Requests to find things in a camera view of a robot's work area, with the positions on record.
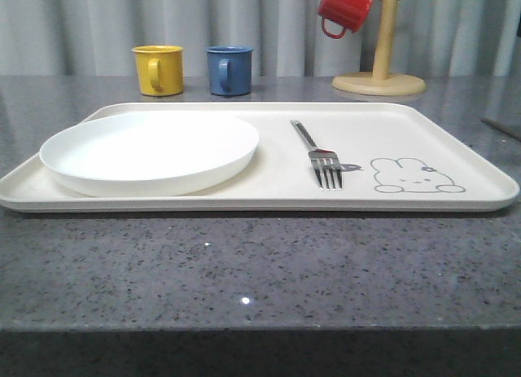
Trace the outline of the silver metal fork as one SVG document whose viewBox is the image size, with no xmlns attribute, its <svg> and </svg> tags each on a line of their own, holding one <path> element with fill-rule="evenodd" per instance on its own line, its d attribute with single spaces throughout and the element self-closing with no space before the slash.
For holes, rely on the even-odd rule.
<svg viewBox="0 0 521 377">
<path fill-rule="evenodd" d="M 291 120 L 291 125 L 309 149 L 308 156 L 319 187 L 323 191 L 342 190 L 343 178 L 337 154 L 334 151 L 319 148 L 300 121 Z"/>
</svg>

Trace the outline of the grey pleated curtain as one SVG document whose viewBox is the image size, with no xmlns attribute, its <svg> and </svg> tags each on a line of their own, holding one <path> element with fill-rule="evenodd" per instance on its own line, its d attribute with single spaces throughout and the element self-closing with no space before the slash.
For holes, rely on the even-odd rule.
<svg viewBox="0 0 521 377">
<path fill-rule="evenodd" d="M 132 49 L 176 45 L 184 72 L 207 71 L 208 46 L 251 46 L 253 72 L 328 77 L 370 69 L 374 4 L 356 33 L 320 28 L 320 0 L 1 0 L 4 75 L 132 76 Z M 402 0 L 391 69 L 423 78 L 517 76 L 520 0 Z"/>
</svg>

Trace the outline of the wooden mug tree stand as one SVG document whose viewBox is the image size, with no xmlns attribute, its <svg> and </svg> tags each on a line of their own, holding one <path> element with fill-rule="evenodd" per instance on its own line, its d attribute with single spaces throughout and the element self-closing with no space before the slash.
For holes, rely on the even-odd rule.
<svg viewBox="0 0 521 377">
<path fill-rule="evenodd" d="M 333 78 L 337 90 L 356 94 L 394 96 L 419 94 L 426 89 L 423 79 L 402 73 L 391 73 L 392 48 L 396 14 L 400 0 L 381 0 L 379 32 L 371 72 L 352 72 Z"/>
</svg>

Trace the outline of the cream rabbit serving tray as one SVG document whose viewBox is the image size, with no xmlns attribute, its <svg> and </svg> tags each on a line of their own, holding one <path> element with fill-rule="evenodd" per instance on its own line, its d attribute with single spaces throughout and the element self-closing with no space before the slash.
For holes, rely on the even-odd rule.
<svg viewBox="0 0 521 377">
<path fill-rule="evenodd" d="M 1 203 L 22 212 L 193 210 L 493 211 L 512 204 L 519 185 L 415 109 L 392 103 L 122 103 L 103 107 L 87 124 L 133 115 L 174 121 L 234 116 L 260 135 L 239 175 L 183 196 L 89 197 L 54 180 L 33 156 L 1 180 Z M 317 184 L 291 121 L 356 170 L 333 191 Z"/>
</svg>

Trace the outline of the silver metal chopstick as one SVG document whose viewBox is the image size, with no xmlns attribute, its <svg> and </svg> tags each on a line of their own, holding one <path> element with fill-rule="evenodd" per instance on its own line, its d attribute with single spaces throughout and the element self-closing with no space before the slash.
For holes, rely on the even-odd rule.
<svg viewBox="0 0 521 377">
<path fill-rule="evenodd" d="M 508 125 L 488 118 L 482 118 L 481 121 L 486 125 L 516 139 L 517 141 L 521 141 L 521 128 L 519 125 Z"/>
</svg>

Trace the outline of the red enamel mug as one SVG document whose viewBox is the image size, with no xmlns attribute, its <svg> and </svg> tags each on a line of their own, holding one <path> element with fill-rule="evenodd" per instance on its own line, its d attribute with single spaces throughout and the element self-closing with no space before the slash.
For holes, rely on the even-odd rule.
<svg viewBox="0 0 521 377">
<path fill-rule="evenodd" d="M 321 0 L 317 13 L 322 18 L 323 33 L 330 38 L 340 39 L 347 31 L 357 32 L 366 20 L 373 2 L 374 0 Z M 341 26 L 341 31 L 331 33 L 326 28 L 327 20 Z"/>
</svg>

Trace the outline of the yellow enamel mug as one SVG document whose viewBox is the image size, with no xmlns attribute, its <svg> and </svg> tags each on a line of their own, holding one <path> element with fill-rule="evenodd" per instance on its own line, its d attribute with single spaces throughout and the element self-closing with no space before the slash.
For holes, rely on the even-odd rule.
<svg viewBox="0 0 521 377">
<path fill-rule="evenodd" d="M 184 92 L 181 46 L 135 46 L 138 84 L 143 95 L 164 97 Z"/>
</svg>

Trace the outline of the blue enamel mug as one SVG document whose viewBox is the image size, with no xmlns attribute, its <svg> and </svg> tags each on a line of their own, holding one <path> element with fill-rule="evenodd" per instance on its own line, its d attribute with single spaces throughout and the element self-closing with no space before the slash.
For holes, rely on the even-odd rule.
<svg viewBox="0 0 521 377">
<path fill-rule="evenodd" d="M 252 47 L 210 46 L 206 52 L 212 94 L 240 96 L 252 91 Z"/>
</svg>

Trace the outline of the white round plate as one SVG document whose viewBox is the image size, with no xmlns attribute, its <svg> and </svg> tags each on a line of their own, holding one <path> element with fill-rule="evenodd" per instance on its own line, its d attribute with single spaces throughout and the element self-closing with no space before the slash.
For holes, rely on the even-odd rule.
<svg viewBox="0 0 521 377">
<path fill-rule="evenodd" d="M 124 112 L 49 138 L 41 162 L 61 185 L 95 197 L 183 195 L 234 177 L 260 135 L 238 118 L 209 112 Z"/>
</svg>

